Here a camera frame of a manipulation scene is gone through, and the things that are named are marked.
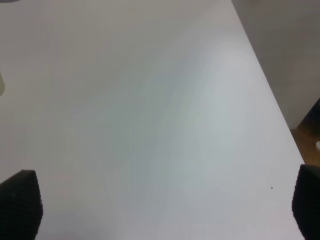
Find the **floor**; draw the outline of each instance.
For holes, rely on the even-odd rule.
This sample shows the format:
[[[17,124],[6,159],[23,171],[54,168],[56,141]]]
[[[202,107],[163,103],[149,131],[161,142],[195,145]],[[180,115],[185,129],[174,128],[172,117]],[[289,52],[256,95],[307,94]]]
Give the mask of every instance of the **floor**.
[[[303,125],[299,125],[297,129],[291,130],[291,133],[304,162],[320,167],[320,151],[315,147],[316,142],[320,141],[320,136],[312,134],[312,132]]]

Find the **textured black surface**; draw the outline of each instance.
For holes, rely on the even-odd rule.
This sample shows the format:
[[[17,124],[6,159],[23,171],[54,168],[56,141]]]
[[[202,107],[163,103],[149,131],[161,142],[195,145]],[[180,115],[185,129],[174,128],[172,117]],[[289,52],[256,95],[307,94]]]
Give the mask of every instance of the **textured black surface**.
[[[35,171],[22,170],[0,184],[0,240],[34,240],[42,216]]]
[[[320,240],[320,168],[301,165],[292,200],[293,216],[306,240]]]

